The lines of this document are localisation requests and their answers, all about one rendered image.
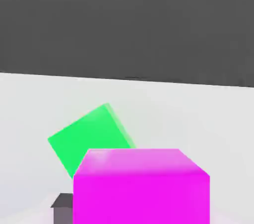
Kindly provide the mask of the small magenta cube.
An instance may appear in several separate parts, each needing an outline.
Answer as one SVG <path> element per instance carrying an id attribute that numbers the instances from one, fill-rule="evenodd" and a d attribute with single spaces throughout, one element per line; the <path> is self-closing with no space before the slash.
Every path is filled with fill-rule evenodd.
<path id="1" fill-rule="evenodd" d="M 210 224 L 210 177 L 178 149 L 90 149 L 73 224 Z"/>

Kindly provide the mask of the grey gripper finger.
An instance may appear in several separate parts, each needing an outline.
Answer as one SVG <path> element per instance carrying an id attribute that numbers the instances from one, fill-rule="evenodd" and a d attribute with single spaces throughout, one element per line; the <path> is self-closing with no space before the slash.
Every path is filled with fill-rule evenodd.
<path id="1" fill-rule="evenodd" d="M 59 193 L 40 207 L 31 224 L 73 224 L 72 193 Z"/>

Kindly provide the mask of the small green cube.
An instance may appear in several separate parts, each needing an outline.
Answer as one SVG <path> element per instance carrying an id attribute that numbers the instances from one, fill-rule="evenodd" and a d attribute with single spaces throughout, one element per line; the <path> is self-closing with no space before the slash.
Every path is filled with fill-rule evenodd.
<path id="1" fill-rule="evenodd" d="M 135 144 L 110 104 L 105 103 L 48 138 L 73 178 L 89 149 L 128 149 Z"/>

